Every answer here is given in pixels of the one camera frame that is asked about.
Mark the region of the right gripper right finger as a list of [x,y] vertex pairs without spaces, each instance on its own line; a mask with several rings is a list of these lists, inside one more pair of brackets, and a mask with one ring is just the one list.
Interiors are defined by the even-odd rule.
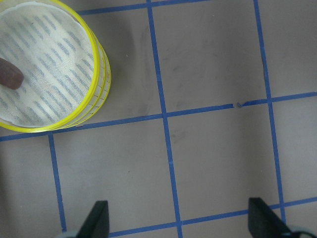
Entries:
[[291,238],[291,230],[259,197],[249,198],[248,229],[253,238]]

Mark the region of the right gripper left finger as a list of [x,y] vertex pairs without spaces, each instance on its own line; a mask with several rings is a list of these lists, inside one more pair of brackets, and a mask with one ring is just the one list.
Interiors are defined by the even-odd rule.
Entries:
[[81,229],[79,238],[107,238],[109,236],[109,210],[108,202],[97,201]]

